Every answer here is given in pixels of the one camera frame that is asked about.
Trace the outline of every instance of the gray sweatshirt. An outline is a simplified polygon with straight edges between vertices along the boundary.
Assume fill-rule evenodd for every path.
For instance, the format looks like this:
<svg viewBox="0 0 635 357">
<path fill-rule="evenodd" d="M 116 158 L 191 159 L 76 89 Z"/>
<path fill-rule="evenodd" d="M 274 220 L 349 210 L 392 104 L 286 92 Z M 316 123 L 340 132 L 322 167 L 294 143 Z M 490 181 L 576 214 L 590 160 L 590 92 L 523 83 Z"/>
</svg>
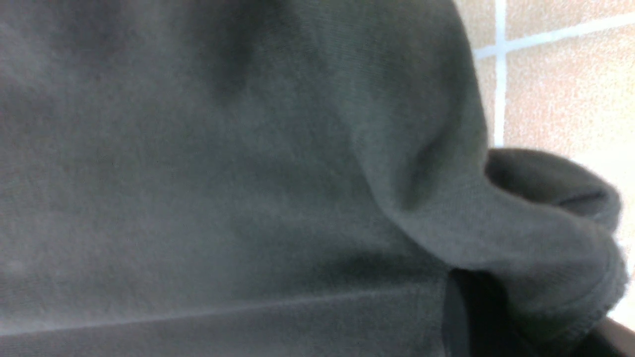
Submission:
<svg viewBox="0 0 635 357">
<path fill-rule="evenodd" d="M 560 355 L 618 195 L 487 147 L 450 0 L 1 1 L 0 356 L 442 356 L 452 269 Z"/>
</svg>

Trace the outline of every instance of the tiled wall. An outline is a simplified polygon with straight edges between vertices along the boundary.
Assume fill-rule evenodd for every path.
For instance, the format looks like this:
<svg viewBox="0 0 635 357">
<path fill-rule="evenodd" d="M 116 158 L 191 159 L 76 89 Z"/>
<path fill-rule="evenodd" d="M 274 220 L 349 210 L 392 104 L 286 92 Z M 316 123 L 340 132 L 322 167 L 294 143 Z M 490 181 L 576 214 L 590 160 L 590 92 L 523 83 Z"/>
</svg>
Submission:
<svg viewBox="0 0 635 357">
<path fill-rule="evenodd" d="M 491 144 L 556 152 L 615 184 L 625 206 L 617 238 L 632 267 L 635 0 L 455 1 Z M 635 288 L 612 317 L 635 329 Z"/>
</svg>

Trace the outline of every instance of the sleeve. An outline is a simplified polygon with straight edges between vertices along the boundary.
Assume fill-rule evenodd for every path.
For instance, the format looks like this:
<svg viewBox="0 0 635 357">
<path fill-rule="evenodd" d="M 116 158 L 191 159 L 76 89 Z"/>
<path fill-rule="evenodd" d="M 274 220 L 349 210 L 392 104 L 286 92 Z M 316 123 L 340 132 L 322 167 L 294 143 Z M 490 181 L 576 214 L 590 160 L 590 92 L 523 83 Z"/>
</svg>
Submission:
<svg viewBox="0 0 635 357">
<path fill-rule="evenodd" d="M 495 151 L 487 162 L 451 1 L 345 3 L 322 7 L 321 45 L 376 204 L 448 265 L 500 283 L 515 324 L 544 354 L 570 349 L 624 293 L 617 194 L 549 155 Z"/>
</svg>

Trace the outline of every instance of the beige tile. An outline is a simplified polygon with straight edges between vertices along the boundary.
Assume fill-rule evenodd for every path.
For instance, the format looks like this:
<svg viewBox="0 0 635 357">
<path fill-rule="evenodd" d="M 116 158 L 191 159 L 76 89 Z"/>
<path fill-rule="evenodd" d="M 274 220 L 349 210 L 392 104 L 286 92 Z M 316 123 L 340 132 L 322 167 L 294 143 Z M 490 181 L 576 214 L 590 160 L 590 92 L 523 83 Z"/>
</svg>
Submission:
<svg viewBox="0 0 635 357">
<path fill-rule="evenodd" d="M 635 25 L 507 56 L 505 143 L 572 156 L 635 138 Z"/>
<path fill-rule="evenodd" d="M 472 48 L 496 41 L 495 0 L 455 0 Z"/>
<path fill-rule="evenodd" d="M 571 27 L 635 11 L 635 0 L 510 0 L 507 39 Z"/>
<path fill-rule="evenodd" d="M 496 57 L 477 61 L 476 75 L 481 90 L 481 100 L 487 119 L 490 145 L 494 143 L 494 99 L 496 97 Z"/>
</svg>

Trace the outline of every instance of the black object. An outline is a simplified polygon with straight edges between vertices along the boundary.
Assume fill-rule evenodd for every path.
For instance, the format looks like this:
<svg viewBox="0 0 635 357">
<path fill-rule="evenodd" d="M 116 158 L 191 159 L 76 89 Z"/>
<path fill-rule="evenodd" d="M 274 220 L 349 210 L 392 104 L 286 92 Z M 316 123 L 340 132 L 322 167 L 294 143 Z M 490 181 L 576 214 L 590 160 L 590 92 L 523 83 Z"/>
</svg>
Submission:
<svg viewBox="0 0 635 357">
<path fill-rule="evenodd" d="M 443 339 L 448 357 L 538 357 L 513 327 L 502 294 L 477 274 L 450 273 L 444 305 Z M 607 319 L 570 357 L 629 357 L 610 340 L 635 341 L 635 333 Z"/>
</svg>

